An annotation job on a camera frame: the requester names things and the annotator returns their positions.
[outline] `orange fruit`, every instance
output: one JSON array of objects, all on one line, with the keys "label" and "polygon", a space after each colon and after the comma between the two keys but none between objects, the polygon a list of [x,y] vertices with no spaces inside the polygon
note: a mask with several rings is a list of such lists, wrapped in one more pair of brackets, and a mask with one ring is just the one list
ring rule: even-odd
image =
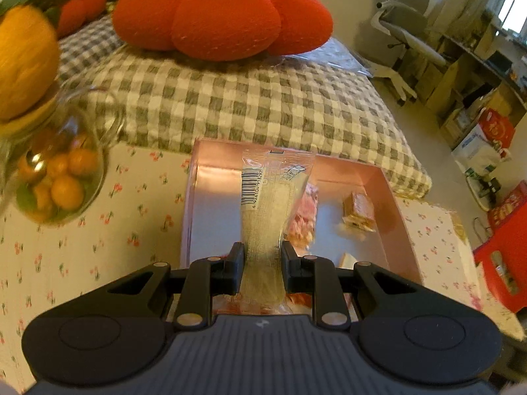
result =
[{"label": "orange fruit", "polygon": [[44,223],[54,216],[57,208],[51,200],[49,186],[40,182],[33,187],[33,194],[36,198],[36,210],[27,212],[28,216],[37,223]]},{"label": "orange fruit", "polygon": [[18,177],[25,183],[34,184],[37,181],[41,180],[44,175],[46,175],[46,170],[42,169],[36,171],[35,168],[31,167],[26,160],[26,155],[23,154],[20,159],[18,159]]},{"label": "orange fruit", "polygon": [[65,211],[76,211],[84,201],[84,188],[78,179],[61,175],[51,186],[51,199]]},{"label": "orange fruit", "polygon": [[39,211],[46,211],[50,208],[54,208],[53,201],[51,200],[51,191],[49,187],[44,183],[38,183],[33,187],[33,194],[36,198],[36,208]]},{"label": "orange fruit", "polygon": [[53,185],[53,178],[49,175],[46,175],[44,178],[42,178],[42,181],[40,181],[41,184],[46,185],[48,188],[51,188]]},{"label": "orange fruit", "polygon": [[32,6],[0,16],[0,121],[26,112],[53,83],[60,49],[53,26]]},{"label": "orange fruit", "polygon": [[68,155],[60,153],[52,157],[47,163],[47,174],[53,179],[68,173]]},{"label": "orange fruit", "polygon": [[76,148],[69,152],[68,169],[73,175],[86,177],[98,168],[98,155],[87,148]]}]

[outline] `checkered cushion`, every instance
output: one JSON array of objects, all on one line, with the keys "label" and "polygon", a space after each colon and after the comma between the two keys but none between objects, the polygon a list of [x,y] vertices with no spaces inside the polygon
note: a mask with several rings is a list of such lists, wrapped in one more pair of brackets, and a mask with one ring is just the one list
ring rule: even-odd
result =
[{"label": "checkered cushion", "polygon": [[[130,143],[190,153],[197,137],[312,150],[384,169],[394,191],[422,197],[431,180],[370,81],[298,59],[271,67],[189,60],[123,46],[65,85],[110,88],[126,108]],[[110,123],[99,94],[81,98]]]},{"label": "checkered cushion", "polygon": [[123,44],[113,30],[110,15],[89,23],[75,34],[63,38],[59,43],[62,51],[60,81],[66,81],[85,68],[98,63]]}]

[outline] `desk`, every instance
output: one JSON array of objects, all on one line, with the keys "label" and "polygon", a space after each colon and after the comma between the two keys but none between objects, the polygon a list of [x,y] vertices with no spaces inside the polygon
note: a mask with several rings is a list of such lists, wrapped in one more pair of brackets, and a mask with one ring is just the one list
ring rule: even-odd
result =
[{"label": "desk", "polygon": [[516,82],[450,37],[443,37],[438,51],[453,62],[445,71],[429,64],[419,79],[415,91],[427,108],[446,119],[456,102],[488,83],[499,94],[496,110],[508,116],[513,125],[519,123],[527,112],[527,100]]}]

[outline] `pink box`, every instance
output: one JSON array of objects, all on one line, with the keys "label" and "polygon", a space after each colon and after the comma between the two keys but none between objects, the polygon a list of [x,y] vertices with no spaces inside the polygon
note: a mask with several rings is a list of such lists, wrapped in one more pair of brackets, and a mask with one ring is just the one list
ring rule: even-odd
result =
[{"label": "pink box", "polygon": [[[225,255],[240,240],[242,153],[269,146],[221,140],[196,140],[181,239],[181,266],[198,258]],[[318,186],[319,207],[310,254],[339,264],[343,253],[371,261],[421,283],[419,266],[392,190],[381,169],[346,159],[317,155],[310,182]],[[375,233],[343,227],[343,199],[365,193],[375,207]]]}]

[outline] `plastic bag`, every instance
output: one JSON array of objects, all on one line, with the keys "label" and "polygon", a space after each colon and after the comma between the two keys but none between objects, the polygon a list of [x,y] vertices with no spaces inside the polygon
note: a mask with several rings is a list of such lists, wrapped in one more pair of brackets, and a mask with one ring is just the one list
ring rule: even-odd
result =
[{"label": "plastic bag", "polygon": [[331,37],[318,49],[303,54],[290,55],[287,56],[287,58],[312,61],[317,64],[330,65],[331,67],[356,72],[357,74],[362,74],[367,77],[372,76],[359,59],[354,57],[351,52],[334,37]]},{"label": "plastic bag", "polygon": [[286,240],[291,242],[299,256],[307,255],[309,245],[315,240],[315,225],[318,212],[318,188],[307,183],[306,190],[300,199],[298,208],[286,234]]},{"label": "plastic bag", "polygon": [[306,188],[315,155],[305,151],[243,153],[241,240],[246,248],[240,292],[218,299],[217,312],[287,314],[280,245]]}]

